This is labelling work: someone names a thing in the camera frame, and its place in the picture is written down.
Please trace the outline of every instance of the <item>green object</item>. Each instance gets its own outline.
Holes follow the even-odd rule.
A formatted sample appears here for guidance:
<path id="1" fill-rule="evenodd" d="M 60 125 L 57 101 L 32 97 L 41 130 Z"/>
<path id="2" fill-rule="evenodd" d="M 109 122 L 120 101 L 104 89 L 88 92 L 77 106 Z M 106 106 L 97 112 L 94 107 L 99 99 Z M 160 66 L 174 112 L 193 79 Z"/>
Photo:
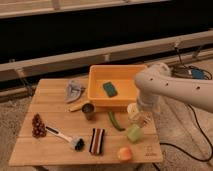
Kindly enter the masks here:
<path id="1" fill-rule="evenodd" d="M 142 135 L 142 130 L 137 124 L 132 124 L 132 126 L 127 130 L 127 138 L 132 143 L 135 143 L 136 141 L 141 139 Z"/>
<path id="2" fill-rule="evenodd" d="M 118 124 L 118 122 L 115 119 L 115 115 L 114 112 L 109 111 L 108 112 L 108 116 L 110 121 L 112 122 L 113 126 L 118 130 L 118 131 L 125 131 L 125 128 L 121 128 L 120 125 Z"/>
<path id="3" fill-rule="evenodd" d="M 113 97 L 118 94 L 117 90 L 111 82 L 104 83 L 103 88 L 109 97 Z"/>

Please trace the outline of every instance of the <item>cup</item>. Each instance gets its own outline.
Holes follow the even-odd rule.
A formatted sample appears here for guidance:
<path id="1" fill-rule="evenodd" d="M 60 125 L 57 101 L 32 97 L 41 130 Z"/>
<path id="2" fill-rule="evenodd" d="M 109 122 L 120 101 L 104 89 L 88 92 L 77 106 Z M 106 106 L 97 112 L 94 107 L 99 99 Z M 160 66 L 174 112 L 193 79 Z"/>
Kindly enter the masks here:
<path id="1" fill-rule="evenodd" d="M 95 106 L 91 103 L 86 103 L 82 106 L 82 112 L 87 120 L 91 120 L 95 114 Z"/>
<path id="2" fill-rule="evenodd" d="M 127 130 L 127 138 L 132 143 L 140 140 L 142 138 L 143 132 L 137 124 L 132 124 Z"/>

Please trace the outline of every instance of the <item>pine cone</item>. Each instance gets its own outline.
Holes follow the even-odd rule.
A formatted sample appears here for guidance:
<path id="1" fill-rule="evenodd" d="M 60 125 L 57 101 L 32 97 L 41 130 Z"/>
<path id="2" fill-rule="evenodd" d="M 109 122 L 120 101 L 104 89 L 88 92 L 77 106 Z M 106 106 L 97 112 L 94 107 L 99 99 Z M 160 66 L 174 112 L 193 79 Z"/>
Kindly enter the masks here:
<path id="1" fill-rule="evenodd" d="M 39 114 L 35 114 L 32 120 L 32 136 L 35 138 L 45 137 L 47 131 L 45 129 L 45 124 L 42 122 L 42 119 Z"/>

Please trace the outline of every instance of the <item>brush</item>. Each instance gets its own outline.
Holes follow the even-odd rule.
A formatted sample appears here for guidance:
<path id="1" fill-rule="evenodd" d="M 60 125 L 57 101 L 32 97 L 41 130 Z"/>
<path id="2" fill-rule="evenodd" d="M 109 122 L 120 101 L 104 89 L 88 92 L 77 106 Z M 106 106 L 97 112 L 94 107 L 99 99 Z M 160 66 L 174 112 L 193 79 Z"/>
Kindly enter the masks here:
<path id="1" fill-rule="evenodd" d="M 79 150 L 83 149 L 83 147 L 84 147 L 84 141 L 82 138 L 66 136 L 66 135 L 62 134 L 61 132 L 59 132 L 57 129 L 51 128 L 49 126 L 46 126 L 46 130 L 48 132 L 50 132 L 51 134 L 68 141 L 71 144 L 71 148 L 76 151 L 79 151 Z"/>

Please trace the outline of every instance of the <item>wooden surface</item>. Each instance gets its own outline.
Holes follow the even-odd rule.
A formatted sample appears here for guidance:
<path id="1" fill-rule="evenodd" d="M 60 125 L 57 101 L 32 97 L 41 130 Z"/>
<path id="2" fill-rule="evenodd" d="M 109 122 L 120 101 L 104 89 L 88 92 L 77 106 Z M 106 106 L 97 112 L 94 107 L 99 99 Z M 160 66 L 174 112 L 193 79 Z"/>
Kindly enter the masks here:
<path id="1" fill-rule="evenodd" d="M 0 0 L 0 18 L 159 1 L 165 0 Z"/>
<path id="2" fill-rule="evenodd" d="M 132 149 L 134 158 L 131 163 L 163 160 L 153 120 L 143 128 L 143 139 L 131 144 L 126 138 L 126 131 L 118 132 L 112 126 L 105 108 L 96 109 L 95 119 L 92 121 L 87 121 L 81 111 L 70 113 L 68 109 L 72 105 L 87 99 L 87 91 L 75 103 L 66 104 L 64 99 L 68 81 L 69 79 L 40 80 L 11 155 L 10 166 L 120 163 L 117 151 L 123 146 Z M 79 79 L 85 87 L 87 81 Z M 76 152 L 66 141 L 49 133 L 45 138 L 33 138 L 31 122 L 36 113 L 41 115 L 46 125 L 58 128 L 66 135 L 82 137 L 86 144 L 84 150 Z M 116 108 L 115 113 L 120 125 L 128 127 L 125 109 Z M 102 156 L 93 156 L 89 153 L 92 128 L 106 130 Z"/>

